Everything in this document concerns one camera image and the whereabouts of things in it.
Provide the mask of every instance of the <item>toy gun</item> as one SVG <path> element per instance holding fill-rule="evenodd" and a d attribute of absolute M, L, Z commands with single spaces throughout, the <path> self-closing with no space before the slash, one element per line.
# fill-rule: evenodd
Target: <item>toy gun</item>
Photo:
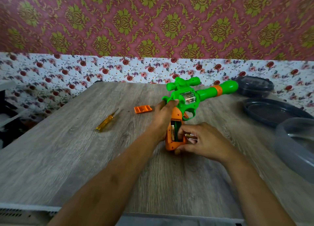
<path fill-rule="evenodd" d="M 187 143 L 186 137 L 183 137 L 182 142 L 179 142 L 177 133 L 183 121 L 192 119 L 195 116 L 195 110 L 201 101 L 211 97 L 218 97 L 222 94 L 234 93 L 238 89 L 238 83 L 232 80 L 203 90 L 195 91 L 190 87 L 197 86 L 200 83 L 201 81 L 198 77 L 192 77 L 189 80 L 177 77 L 174 83 L 168 83 L 166 86 L 168 91 L 173 90 L 173 92 L 170 97 L 164 96 L 162 99 L 166 103 L 170 100 L 179 99 L 177 107 L 172 111 L 171 121 L 166 133 L 166 149 L 169 151 Z M 186 111 L 192 113 L 193 116 L 188 117 Z"/>

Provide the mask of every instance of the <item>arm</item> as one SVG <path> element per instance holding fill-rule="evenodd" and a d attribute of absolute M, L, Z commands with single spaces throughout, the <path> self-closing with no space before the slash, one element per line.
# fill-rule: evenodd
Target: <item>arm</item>
<path fill-rule="evenodd" d="M 165 138 L 172 109 L 176 105 L 177 101 L 169 101 L 167 105 L 164 101 L 159 103 L 149 128 L 82 186 L 48 226 L 115 225 L 139 174 L 158 143 Z"/>
<path fill-rule="evenodd" d="M 181 145 L 180 150 L 193 152 L 219 161 L 227 170 L 237 188 L 241 208 L 248 225 L 295 226 L 255 168 L 222 134 L 207 123 L 182 125 L 179 137 L 184 132 L 198 137 L 194 144 Z"/>

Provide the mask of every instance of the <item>screwdriver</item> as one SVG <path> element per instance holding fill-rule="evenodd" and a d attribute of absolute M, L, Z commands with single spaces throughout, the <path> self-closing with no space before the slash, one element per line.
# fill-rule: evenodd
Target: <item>screwdriver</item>
<path fill-rule="evenodd" d="M 101 122 L 101 124 L 98 125 L 98 127 L 97 127 L 95 130 L 96 130 L 97 132 L 101 132 L 102 129 L 103 129 L 104 127 L 106 127 L 106 125 L 109 124 L 110 121 L 112 121 L 113 115 L 117 112 L 118 109 L 116 109 L 115 112 L 112 113 L 111 115 L 108 115 L 108 117 L 105 118 L 105 120 L 104 120 L 103 122 Z"/>

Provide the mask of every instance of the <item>black plastic lid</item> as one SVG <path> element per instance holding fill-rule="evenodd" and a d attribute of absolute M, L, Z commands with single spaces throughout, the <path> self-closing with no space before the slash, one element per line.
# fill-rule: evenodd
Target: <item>black plastic lid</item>
<path fill-rule="evenodd" d="M 274 84 L 271 81 L 260 77 L 239 76 L 235 81 L 241 89 L 259 91 L 272 91 L 274 89 Z"/>

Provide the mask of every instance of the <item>battery compartment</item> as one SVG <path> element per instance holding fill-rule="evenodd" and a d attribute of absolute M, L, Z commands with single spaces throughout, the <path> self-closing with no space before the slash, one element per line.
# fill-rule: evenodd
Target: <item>battery compartment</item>
<path fill-rule="evenodd" d="M 181 121 L 171 120 L 171 140 L 173 142 L 180 142 L 178 140 L 178 130 L 181 127 Z"/>

